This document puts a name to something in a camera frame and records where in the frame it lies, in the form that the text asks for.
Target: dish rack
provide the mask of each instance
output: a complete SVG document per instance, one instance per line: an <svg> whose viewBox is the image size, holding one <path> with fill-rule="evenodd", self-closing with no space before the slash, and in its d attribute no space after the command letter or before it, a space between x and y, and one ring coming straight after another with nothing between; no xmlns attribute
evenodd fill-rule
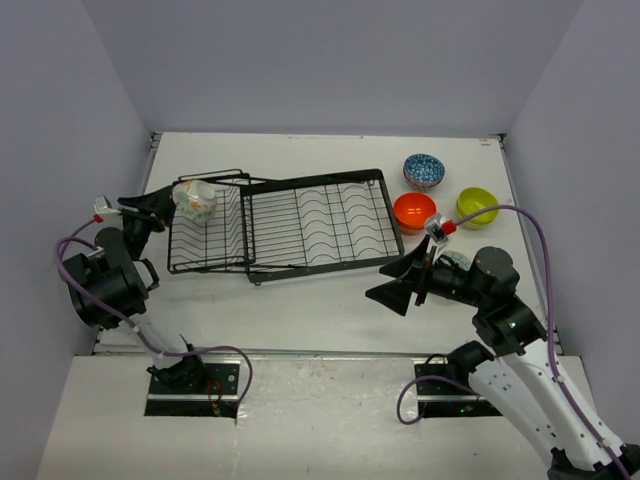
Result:
<svg viewBox="0 0 640 480"><path fill-rule="evenodd" d="M171 273L245 273L262 282L383 265L404 254L382 172L289 180L226 170L180 177L215 185L206 225L176 210L169 228Z"/></svg>

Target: dish rack frame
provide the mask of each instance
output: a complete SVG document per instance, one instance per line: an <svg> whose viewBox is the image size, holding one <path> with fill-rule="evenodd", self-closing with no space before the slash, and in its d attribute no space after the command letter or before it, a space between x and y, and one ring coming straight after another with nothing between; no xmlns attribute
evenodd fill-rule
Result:
<svg viewBox="0 0 640 480"><path fill-rule="evenodd" d="M404 254L382 171L271 180L242 170L179 177L216 186L206 225L178 209L169 227L170 273L245 273L262 282L384 265Z"/></svg>

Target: white table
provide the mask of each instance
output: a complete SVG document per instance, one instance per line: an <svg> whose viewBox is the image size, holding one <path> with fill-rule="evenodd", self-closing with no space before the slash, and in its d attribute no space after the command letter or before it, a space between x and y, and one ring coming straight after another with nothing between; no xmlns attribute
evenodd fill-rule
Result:
<svg viewBox="0 0 640 480"><path fill-rule="evenodd" d="M154 191L180 175L241 168L253 176L293 178L346 170L380 168L390 196L408 191L402 164L414 153L429 153L446 167L432 196L440 212L453 216L459 192L468 186L492 191L513 203L502 152L493 139L399 138L165 133L146 188ZM419 242L404 237L410 251ZM460 230L450 248L469 257L485 246L508 251L521 279L518 294L542 318L534 276L519 220L502 212L481 231ZM364 297L386 281L377 268L315 275L252 285L244 275L167 272L167 234L151 237L145 256L160 273L146 319L163 331L179 332L198 346L234 344L250 349L340 352L448 352L477 339L474 310L429 296L403 318ZM130 338L105 332L96 351L127 351Z"/></svg>
<svg viewBox="0 0 640 480"><path fill-rule="evenodd" d="M563 363L591 401L580 359ZM542 480L547 466L502 417L401 425L410 359L262 360L230 419L144 417L149 360L76 357L39 480ZM241 371L244 381L246 372ZM412 390L403 415L416 414Z"/></svg>

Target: wall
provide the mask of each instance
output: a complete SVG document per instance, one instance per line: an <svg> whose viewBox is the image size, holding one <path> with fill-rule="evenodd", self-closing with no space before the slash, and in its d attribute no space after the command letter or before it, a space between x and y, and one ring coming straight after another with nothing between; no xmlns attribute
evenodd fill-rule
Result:
<svg viewBox="0 0 640 480"><path fill-rule="evenodd" d="M507 137L520 202L551 246L563 343L601 415L636 443L638 45L640 2L586 1Z"/></svg>
<svg viewBox="0 0 640 480"><path fill-rule="evenodd" d="M153 130L507 131L581 0L83 0Z"/></svg>
<svg viewBox="0 0 640 480"><path fill-rule="evenodd" d="M34 478L72 355L92 332L54 241L141 183L148 134L78 0L0 3L0 478Z"/></svg>

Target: green bowl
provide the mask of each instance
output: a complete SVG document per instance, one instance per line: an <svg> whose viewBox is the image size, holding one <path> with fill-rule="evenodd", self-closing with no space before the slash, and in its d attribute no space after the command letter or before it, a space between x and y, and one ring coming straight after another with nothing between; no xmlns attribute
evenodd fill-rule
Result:
<svg viewBox="0 0 640 480"><path fill-rule="evenodd" d="M498 205L498 199L484 188L470 187L465 188L458 196L456 202L456 212L460 218L466 217L483 208ZM493 222L498 216L498 210L483 213L475 217L473 220L463 223L463 226L471 230L479 230Z"/></svg>

